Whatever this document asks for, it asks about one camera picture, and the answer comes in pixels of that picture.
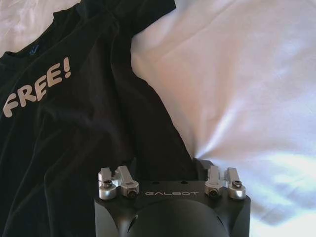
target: white bed sheet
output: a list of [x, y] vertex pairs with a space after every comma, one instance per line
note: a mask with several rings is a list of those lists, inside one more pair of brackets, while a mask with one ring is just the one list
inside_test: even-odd
[[[0, 0], [0, 55], [78, 0]], [[250, 236], [310, 236], [316, 221], [316, 1], [176, 0], [138, 34], [132, 65], [193, 157], [236, 167]]]

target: metal bracket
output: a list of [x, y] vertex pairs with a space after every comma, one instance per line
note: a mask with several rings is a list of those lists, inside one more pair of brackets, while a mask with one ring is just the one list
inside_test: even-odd
[[232, 199], [242, 200], [246, 198], [246, 188], [239, 179], [236, 168], [228, 168], [225, 177], [220, 180], [220, 172], [217, 166], [211, 166], [208, 170], [208, 180], [205, 182], [205, 193], [212, 199], [222, 195], [223, 187], [228, 188], [228, 195]]
[[228, 168], [225, 171], [225, 179], [228, 183], [228, 195], [233, 199], [242, 200], [246, 198], [246, 188], [239, 179], [236, 168]]
[[220, 181], [219, 169], [217, 166], [211, 166], [208, 170], [207, 181], [205, 182], [204, 191], [212, 199], [222, 195], [223, 185]]
[[98, 173], [99, 198], [110, 200], [116, 197], [116, 188], [120, 186], [121, 194], [135, 198], [139, 193], [139, 184], [133, 180], [126, 166], [119, 166], [112, 177], [109, 168], [102, 168]]

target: black fabric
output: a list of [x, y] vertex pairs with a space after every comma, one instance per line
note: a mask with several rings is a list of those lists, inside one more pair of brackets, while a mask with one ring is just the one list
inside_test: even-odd
[[95, 236], [98, 171], [135, 157], [140, 179], [197, 178], [160, 98], [130, 64], [132, 37], [174, 7], [82, 1], [0, 59], [0, 235]]

